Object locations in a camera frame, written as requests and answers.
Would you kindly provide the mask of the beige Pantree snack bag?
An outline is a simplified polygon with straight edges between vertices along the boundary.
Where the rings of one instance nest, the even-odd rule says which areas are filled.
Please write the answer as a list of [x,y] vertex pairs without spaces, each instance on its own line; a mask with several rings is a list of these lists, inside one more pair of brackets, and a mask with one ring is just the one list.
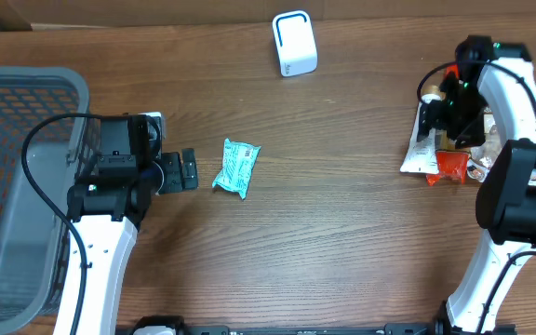
[[484,113],[484,135],[485,142],[482,145],[469,149],[470,158],[466,169],[468,177],[479,182],[483,182],[487,178],[503,148],[499,131],[491,112]]

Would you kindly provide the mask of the teal snack packet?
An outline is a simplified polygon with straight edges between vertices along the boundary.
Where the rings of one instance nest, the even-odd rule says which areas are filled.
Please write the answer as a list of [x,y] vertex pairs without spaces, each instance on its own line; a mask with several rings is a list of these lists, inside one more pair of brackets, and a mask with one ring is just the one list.
[[224,191],[237,193],[242,200],[245,200],[260,150],[261,146],[226,139],[223,145],[221,171],[212,182],[212,187],[219,186]]

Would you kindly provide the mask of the orange pasta packet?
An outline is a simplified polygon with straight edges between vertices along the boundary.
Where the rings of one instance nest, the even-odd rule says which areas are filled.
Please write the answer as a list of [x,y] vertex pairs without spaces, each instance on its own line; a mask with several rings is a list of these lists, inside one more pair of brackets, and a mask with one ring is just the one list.
[[[446,68],[443,79],[448,79],[454,75],[459,78],[457,65],[452,65]],[[446,93],[440,91],[438,86],[427,86],[422,92],[422,98],[425,95],[435,95],[440,99],[446,98]],[[459,181],[465,183],[467,162],[470,158],[465,150],[455,150],[455,145],[447,137],[446,130],[432,129],[435,131],[435,158],[437,162],[438,173],[426,174],[427,183],[430,186],[435,185],[441,180]]]

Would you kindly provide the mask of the white tube with gold cap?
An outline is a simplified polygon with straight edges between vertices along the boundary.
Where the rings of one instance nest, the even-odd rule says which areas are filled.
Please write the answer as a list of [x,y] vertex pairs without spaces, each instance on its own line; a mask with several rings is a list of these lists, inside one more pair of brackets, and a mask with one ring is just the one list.
[[403,173],[437,174],[439,172],[436,160],[436,130],[432,128],[423,139],[418,139],[422,103],[419,102],[415,121],[409,139],[409,147],[400,167]]

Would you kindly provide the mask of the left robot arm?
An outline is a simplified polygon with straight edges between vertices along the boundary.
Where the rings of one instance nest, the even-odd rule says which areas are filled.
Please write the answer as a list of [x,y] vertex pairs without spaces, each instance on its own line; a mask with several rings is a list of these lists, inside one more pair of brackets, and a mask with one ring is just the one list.
[[159,112],[113,116],[100,123],[100,146],[67,193],[77,233],[54,331],[113,334],[127,263],[156,195],[194,190],[194,150],[165,153]]

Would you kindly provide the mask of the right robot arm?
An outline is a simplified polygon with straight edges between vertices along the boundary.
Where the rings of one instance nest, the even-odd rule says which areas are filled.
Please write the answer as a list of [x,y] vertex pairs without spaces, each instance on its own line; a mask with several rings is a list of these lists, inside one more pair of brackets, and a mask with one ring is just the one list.
[[423,141],[446,131],[456,147],[484,142],[483,111],[489,107],[502,150],[476,196],[482,234],[457,289],[442,302],[434,320],[417,334],[514,334],[499,326],[499,309],[526,262],[536,257],[536,83],[522,43],[470,35],[442,64],[443,98],[425,100],[416,115],[415,136]]

